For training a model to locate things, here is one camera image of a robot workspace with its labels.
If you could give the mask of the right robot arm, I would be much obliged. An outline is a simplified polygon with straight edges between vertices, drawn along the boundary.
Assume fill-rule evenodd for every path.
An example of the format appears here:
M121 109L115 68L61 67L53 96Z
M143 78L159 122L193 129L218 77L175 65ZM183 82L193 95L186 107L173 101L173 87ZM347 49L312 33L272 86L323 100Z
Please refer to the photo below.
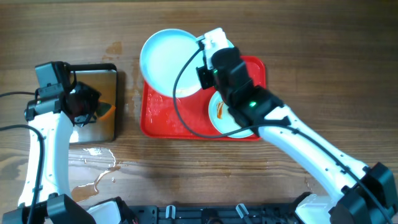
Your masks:
M198 68L203 88L211 86L242 128L277 146L326 190L309 194L294 213L304 223L391 223L397 213L392 172L378 162L369 167L343 153L301 121L269 90L255 85L238 48L203 47Z

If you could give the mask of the orange green sponge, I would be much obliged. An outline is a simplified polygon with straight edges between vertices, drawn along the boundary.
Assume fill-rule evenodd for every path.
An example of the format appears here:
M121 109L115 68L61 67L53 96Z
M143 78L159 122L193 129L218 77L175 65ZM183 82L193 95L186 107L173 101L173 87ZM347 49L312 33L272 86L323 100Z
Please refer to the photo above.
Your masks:
M105 101L99 101L95 113L99 120L106 120L112 114L114 114L115 111L116 107L114 105L111 105Z

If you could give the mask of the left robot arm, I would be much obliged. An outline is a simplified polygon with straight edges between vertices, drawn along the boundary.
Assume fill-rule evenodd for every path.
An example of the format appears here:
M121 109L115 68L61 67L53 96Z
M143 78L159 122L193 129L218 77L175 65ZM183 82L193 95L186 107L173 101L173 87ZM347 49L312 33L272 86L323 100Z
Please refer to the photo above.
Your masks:
M3 215L3 223L137 223L120 197L85 210L70 194L68 151L76 124L95 115L101 94L82 83L48 84L35 91L25 110L30 131L27 177L17 209Z

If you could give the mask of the white plate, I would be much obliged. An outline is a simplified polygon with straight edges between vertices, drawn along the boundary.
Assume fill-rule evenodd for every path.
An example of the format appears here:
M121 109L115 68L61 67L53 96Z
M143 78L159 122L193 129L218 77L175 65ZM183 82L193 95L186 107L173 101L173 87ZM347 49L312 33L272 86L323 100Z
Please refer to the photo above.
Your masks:
M144 80L157 93L172 97L177 75L198 49L196 37L187 31L164 29L156 32L141 50L139 64ZM202 56L198 54L178 80L177 98L191 96L201 89L196 71L201 66Z
M210 99L208 115L214 128L221 134L241 129L228 112L228 105L223 101L220 93L217 91Z

